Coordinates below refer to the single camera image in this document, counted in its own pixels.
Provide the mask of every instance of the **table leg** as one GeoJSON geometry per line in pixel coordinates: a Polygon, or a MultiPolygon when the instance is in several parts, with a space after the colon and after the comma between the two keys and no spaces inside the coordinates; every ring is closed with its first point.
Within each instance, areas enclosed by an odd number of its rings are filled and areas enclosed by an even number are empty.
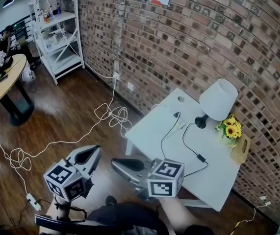
{"type": "Polygon", "coordinates": [[[10,115],[17,115],[17,117],[22,118],[23,115],[20,112],[20,110],[17,108],[17,106],[11,101],[9,96],[6,94],[2,97],[0,100],[1,104],[4,106],[4,108],[10,113],[10,115]]]}
{"type": "Polygon", "coordinates": [[[28,94],[26,93],[26,91],[24,90],[21,82],[19,80],[17,80],[16,82],[16,86],[18,88],[18,90],[21,92],[22,96],[25,98],[25,100],[28,102],[28,103],[32,103],[32,100],[31,98],[29,98],[28,94]]]}
{"type": "Polygon", "coordinates": [[[181,202],[185,206],[190,206],[190,207],[199,207],[199,208],[212,208],[208,204],[204,203],[200,199],[181,199],[181,202]]]}
{"type": "Polygon", "coordinates": [[[126,155],[130,156],[132,154],[133,143],[128,139],[127,140],[127,148],[126,148],[126,155]]]}

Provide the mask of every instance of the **wooden floor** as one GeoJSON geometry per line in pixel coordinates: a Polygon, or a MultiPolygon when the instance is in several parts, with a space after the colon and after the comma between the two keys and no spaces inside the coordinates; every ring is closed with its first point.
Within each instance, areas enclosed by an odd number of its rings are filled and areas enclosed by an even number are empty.
{"type": "MultiPolygon", "coordinates": [[[[111,100],[111,91],[86,70],[78,70],[59,81],[55,86],[46,70],[39,66],[35,71],[36,81],[32,82],[28,74],[24,74],[23,85],[35,101],[35,110],[31,118],[20,127],[9,123],[9,115],[0,105],[0,141],[7,153],[20,147],[35,155],[52,141],[77,141],[98,121],[94,109],[111,100]]],[[[10,96],[18,96],[13,88],[10,96]]],[[[123,105],[115,98],[114,105],[123,105]]],[[[129,109],[129,119],[136,123],[141,117],[129,109]]],[[[113,157],[123,156],[126,140],[120,136],[120,129],[109,128],[108,121],[97,125],[90,135],[77,144],[54,144],[39,157],[32,159],[31,171],[19,170],[25,178],[27,191],[36,199],[51,200],[43,174],[53,162],[65,158],[73,149],[90,144],[102,146],[102,158],[93,175],[92,188],[87,199],[78,199],[76,205],[88,212],[104,204],[107,195],[113,195],[118,202],[137,201],[128,183],[123,181],[110,167],[113,157]]],[[[181,191],[181,196],[189,193],[181,191]]],[[[0,224],[10,224],[9,218],[19,219],[19,212],[26,202],[25,190],[19,175],[10,167],[0,150],[0,224]]],[[[230,194],[221,212],[191,208],[190,211],[211,227],[216,235],[229,235],[237,221],[251,219],[253,209],[234,194],[230,194]]],[[[23,215],[21,226],[11,229],[13,234],[38,234],[34,225],[35,211],[29,207],[23,215]]],[[[257,214],[251,223],[242,223],[235,235],[273,235],[275,226],[257,214]]]]}

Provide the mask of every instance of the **round wooden table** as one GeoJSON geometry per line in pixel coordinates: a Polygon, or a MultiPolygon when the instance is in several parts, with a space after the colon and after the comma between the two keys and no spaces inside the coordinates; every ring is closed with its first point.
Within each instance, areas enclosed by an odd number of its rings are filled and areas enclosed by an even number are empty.
{"type": "Polygon", "coordinates": [[[8,77],[0,83],[0,103],[11,115],[11,124],[14,126],[20,126],[25,123],[32,115],[34,110],[34,102],[29,98],[21,82],[18,80],[20,74],[26,66],[26,56],[23,54],[17,54],[12,56],[13,62],[5,72],[8,77]],[[13,85],[16,85],[24,99],[18,100],[13,103],[9,96],[8,91],[13,85]]]}

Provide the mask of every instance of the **white lampshade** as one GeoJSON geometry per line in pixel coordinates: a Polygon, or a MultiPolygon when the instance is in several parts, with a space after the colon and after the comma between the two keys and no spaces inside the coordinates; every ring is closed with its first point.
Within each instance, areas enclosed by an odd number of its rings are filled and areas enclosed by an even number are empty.
{"type": "Polygon", "coordinates": [[[200,105],[210,118],[222,121],[228,117],[237,96],[237,89],[229,81],[218,79],[200,95],[200,105]]]}

